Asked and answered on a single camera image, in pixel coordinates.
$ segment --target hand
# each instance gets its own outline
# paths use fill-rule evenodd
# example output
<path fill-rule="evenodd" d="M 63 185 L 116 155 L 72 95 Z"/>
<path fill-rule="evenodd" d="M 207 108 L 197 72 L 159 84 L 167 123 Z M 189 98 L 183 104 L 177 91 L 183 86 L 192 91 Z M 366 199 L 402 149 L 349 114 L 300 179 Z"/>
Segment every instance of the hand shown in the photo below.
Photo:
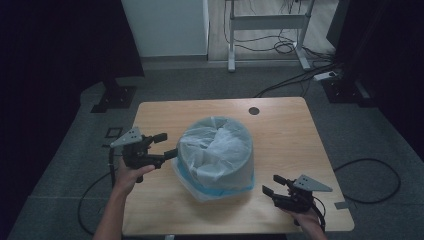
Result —
<path fill-rule="evenodd" d="M 120 158 L 114 190 L 122 192 L 125 196 L 127 196 L 133 190 L 137 178 L 153 171 L 154 169 L 155 166 L 153 165 L 144 166 L 139 169 L 131 169 L 125 165 L 124 159 Z"/>
<path fill-rule="evenodd" d="M 283 212 L 290 214 L 297 222 L 300 224 L 303 232 L 309 237 L 309 239 L 327 239 L 324 232 L 321 229 L 318 215 L 314 210 L 309 209 L 304 213 L 296 213 L 292 211 L 287 211 L 280 208 Z"/>

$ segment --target plastic bag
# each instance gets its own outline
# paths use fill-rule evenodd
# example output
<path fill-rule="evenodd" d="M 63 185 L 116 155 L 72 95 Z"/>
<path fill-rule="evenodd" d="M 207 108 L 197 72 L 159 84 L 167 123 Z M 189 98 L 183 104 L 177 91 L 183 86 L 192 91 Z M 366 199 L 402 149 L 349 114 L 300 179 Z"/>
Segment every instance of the plastic bag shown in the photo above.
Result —
<path fill-rule="evenodd" d="M 253 189 L 253 142 L 240 122 L 219 116 L 202 119 L 184 132 L 177 148 L 172 166 L 197 200 Z"/>

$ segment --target black curtain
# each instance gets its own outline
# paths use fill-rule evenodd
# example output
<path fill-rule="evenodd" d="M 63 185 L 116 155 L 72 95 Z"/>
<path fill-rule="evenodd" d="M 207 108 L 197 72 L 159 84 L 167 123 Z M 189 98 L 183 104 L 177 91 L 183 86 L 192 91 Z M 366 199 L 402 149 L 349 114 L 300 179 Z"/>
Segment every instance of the black curtain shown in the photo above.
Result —
<path fill-rule="evenodd" d="M 0 0 L 1 235 L 79 109 L 81 92 L 144 76 L 120 0 Z"/>
<path fill-rule="evenodd" d="M 336 61 L 424 160 L 424 19 L 418 0 L 350 1 Z"/>

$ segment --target forearm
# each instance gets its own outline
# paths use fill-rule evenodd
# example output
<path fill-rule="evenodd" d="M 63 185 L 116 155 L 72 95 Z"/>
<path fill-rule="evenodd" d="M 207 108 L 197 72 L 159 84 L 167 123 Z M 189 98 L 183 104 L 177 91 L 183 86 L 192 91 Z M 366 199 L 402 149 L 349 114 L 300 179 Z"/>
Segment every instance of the forearm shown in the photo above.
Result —
<path fill-rule="evenodd" d="M 103 213 L 93 239 L 121 239 L 124 208 L 127 195 L 116 189 L 112 190 L 109 201 Z"/>
<path fill-rule="evenodd" d="M 322 231 L 321 226 L 318 223 L 301 223 L 301 228 L 303 232 L 308 236 L 308 239 L 311 240 L 327 240 L 327 236 Z"/>

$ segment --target wooden table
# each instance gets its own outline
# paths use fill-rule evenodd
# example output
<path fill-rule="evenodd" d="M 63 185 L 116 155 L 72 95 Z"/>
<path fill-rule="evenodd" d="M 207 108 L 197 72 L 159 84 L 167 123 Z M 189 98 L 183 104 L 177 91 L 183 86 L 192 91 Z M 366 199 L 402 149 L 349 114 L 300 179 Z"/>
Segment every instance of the wooden table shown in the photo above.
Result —
<path fill-rule="evenodd" d="M 249 109 L 259 109 L 251 115 Z M 145 102 L 140 104 L 134 126 L 146 136 L 168 133 L 168 140 L 152 144 L 150 153 L 163 154 L 175 148 L 179 137 L 196 121 L 226 116 L 240 121 L 253 138 L 255 187 L 241 195 L 197 202 L 176 177 L 170 162 L 144 177 L 128 196 L 123 233 L 135 235 L 266 234 L 301 231 L 293 219 L 275 208 L 262 193 L 262 185 L 287 195 L 287 187 L 273 181 L 278 174 L 297 179 L 301 174 L 333 188 L 314 192 L 326 207 L 327 231 L 354 228 L 311 114 L 303 98 L 258 98 Z"/>

